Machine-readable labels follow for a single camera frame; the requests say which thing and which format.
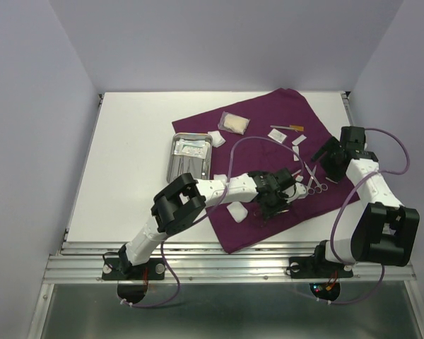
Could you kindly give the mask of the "white gauze pad top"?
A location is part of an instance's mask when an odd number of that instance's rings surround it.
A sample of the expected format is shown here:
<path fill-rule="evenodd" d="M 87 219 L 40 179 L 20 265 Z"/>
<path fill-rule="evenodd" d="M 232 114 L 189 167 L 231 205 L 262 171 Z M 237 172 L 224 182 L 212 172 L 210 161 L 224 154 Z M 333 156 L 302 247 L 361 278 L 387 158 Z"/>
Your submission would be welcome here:
<path fill-rule="evenodd" d="M 220 131 L 208 131 L 207 134 L 212 138 L 212 146 L 218 148 L 225 143 Z"/>

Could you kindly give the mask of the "white green sterile pouch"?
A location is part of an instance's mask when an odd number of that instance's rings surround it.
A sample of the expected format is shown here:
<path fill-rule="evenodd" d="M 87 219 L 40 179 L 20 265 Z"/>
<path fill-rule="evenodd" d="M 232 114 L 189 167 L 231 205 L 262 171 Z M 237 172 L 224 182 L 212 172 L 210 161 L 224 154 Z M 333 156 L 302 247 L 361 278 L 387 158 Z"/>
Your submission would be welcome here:
<path fill-rule="evenodd" d="M 197 157 L 200 159 L 205 159 L 208 152 L 208 144 L 202 140 L 186 140 L 179 139 L 175 143 L 175 148 L 173 153 L 175 155 L 182 155 L 187 157 Z"/>

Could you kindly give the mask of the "stainless steel tray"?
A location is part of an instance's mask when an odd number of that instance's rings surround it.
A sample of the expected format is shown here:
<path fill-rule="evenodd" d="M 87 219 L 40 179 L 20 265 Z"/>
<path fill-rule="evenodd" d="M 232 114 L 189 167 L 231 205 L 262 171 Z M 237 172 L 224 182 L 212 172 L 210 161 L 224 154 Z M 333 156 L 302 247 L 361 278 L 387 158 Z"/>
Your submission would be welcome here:
<path fill-rule="evenodd" d="M 210 179 L 212 141 L 207 133 L 176 133 L 171 142 L 167 183 L 185 173 L 194 179 Z"/>

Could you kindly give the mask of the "steel hemostat bottom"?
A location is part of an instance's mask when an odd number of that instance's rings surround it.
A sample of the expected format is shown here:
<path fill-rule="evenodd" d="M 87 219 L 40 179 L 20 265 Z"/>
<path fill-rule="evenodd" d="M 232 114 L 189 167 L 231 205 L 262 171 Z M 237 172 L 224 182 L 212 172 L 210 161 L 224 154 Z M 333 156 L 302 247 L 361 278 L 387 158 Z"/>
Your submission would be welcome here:
<path fill-rule="evenodd" d="M 270 220 L 272 220 L 273 218 L 275 218 L 279 215 L 283 215 L 285 213 L 288 213 L 289 211 L 290 211 L 289 209 L 278 210 L 278 211 L 269 211 L 269 212 L 257 210 L 255 212 L 253 212 L 253 216 L 259 222 L 260 227 L 265 227 L 265 226 L 268 225 Z"/>

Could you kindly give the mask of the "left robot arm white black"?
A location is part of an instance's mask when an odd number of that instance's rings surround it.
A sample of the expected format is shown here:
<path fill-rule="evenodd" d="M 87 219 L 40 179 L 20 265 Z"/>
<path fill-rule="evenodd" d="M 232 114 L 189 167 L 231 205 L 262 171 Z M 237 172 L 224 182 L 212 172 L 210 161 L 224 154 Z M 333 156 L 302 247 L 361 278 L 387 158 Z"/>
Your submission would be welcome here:
<path fill-rule="evenodd" d="M 231 203 L 257 203 L 264 220 L 287 210 L 307 189 L 283 168 L 275 173 L 252 171 L 226 181 L 181 174 L 155 195 L 151 214 L 137 235 L 118 251 L 118 270 L 138 277 L 156 247 L 194 225 L 205 209 Z"/>

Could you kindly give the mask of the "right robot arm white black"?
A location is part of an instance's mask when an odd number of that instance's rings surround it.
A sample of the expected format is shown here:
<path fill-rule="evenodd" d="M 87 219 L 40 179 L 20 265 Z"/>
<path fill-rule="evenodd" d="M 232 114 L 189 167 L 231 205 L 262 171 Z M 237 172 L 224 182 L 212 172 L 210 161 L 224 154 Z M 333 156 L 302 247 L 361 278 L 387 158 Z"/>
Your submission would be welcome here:
<path fill-rule="evenodd" d="M 345 199 L 358 196 L 364 210 L 359 221 L 342 230 L 333 223 L 331 235 L 316 246 L 312 270 L 328 275 L 336 265 L 353 266 L 360 262 L 383 266 L 405 266 L 411 258 L 419 212 L 407 208 L 395 197 L 374 152 L 366 150 L 366 129 L 345 126 L 340 138 L 330 138 L 313 156 L 328 178 L 339 182 L 347 178 L 353 188 Z"/>

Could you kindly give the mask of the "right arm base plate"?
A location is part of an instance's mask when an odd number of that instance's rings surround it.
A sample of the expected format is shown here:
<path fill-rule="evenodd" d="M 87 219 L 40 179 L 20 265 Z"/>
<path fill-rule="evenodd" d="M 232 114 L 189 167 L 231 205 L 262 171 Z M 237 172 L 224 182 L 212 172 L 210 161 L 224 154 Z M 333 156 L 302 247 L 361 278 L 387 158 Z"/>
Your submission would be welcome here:
<path fill-rule="evenodd" d="M 294 256 L 289 258 L 285 274 L 292 279 L 352 278 L 353 271 L 345 270 L 344 265 L 334 262 L 318 262 L 313 256 Z"/>

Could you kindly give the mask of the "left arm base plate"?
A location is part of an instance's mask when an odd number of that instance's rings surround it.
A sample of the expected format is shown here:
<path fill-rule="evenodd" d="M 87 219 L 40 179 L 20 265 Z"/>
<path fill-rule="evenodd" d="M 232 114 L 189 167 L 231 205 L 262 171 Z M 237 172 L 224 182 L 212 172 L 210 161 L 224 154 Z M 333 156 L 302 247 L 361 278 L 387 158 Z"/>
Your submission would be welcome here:
<path fill-rule="evenodd" d="M 132 266 L 129 270 L 121 269 L 118 257 L 106 258 L 102 268 L 101 279 L 104 281 L 160 281 L 165 279 L 166 266 L 161 258 L 150 258 L 147 263 Z"/>

